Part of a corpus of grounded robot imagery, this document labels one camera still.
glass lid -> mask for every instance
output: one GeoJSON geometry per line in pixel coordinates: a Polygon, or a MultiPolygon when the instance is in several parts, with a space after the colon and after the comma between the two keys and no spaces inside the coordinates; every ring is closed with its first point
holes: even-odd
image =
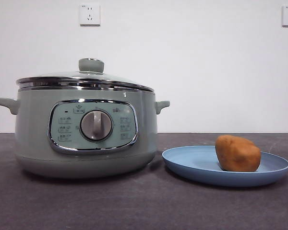
{"type": "Polygon", "coordinates": [[[103,70],[104,62],[93,58],[83,58],[79,60],[79,71],[21,78],[16,83],[20,91],[41,89],[154,91],[132,80],[105,74],[103,70]]]}

dark table surface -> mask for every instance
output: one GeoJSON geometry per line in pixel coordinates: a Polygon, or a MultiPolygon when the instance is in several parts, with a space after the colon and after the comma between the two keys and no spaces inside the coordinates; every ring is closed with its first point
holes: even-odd
{"type": "MultiPolygon", "coordinates": [[[[23,171],[14,134],[0,134],[0,230],[287,230],[288,173],[274,184],[230,188],[169,171],[161,153],[214,145],[220,134],[161,133],[145,168],[101,179],[61,180],[23,171]]],[[[239,134],[288,160],[288,134],[239,134]]]]}

potato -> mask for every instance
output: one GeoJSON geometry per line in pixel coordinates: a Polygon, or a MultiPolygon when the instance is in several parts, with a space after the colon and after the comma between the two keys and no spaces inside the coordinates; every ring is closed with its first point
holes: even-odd
{"type": "Polygon", "coordinates": [[[232,135],[216,139],[216,155],[221,168],[234,172],[254,172],[260,164],[260,149],[250,140],[232,135]]]}

cooker base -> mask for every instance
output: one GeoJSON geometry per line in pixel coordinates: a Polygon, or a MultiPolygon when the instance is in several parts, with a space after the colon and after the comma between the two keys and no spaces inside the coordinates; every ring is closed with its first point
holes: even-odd
{"type": "Polygon", "coordinates": [[[155,152],[110,160],[45,161],[16,155],[17,161],[27,171],[54,178],[76,179],[105,177],[130,172],[147,165],[155,152]]]}

blue plate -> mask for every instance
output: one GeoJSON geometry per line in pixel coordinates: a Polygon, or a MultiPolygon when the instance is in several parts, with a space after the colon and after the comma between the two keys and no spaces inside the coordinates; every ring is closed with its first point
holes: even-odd
{"type": "Polygon", "coordinates": [[[168,166],[176,174],[206,184],[232,187],[251,187],[270,184],[288,171],[288,161],[279,156],[261,152],[261,161],[255,172],[229,172],[220,168],[214,146],[184,146],[162,153],[168,166]]]}

